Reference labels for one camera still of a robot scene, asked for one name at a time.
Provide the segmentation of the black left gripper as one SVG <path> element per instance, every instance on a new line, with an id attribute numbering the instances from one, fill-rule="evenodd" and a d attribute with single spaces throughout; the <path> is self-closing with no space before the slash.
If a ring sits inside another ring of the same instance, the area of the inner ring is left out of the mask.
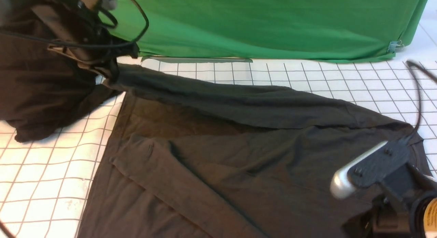
<path id="1" fill-rule="evenodd" d="M 119 75 L 117 58 L 138 58 L 137 41 L 120 39 L 110 33 L 118 22 L 110 13 L 117 0 L 42 0 L 32 11 L 56 37 L 48 49 L 77 62 L 78 67 L 105 78 Z"/>

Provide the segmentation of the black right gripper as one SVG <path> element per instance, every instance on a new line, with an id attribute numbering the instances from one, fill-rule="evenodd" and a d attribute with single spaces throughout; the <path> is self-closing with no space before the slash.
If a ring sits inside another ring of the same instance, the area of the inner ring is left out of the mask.
<path id="1" fill-rule="evenodd" d="M 409 161 L 404 140 L 389 141 L 348 176 L 358 189 L 377 185 L 370 210 L 347 221 L 348 238 L 424 238 L 425 211 L 434 200 L 434 181 Z"/>

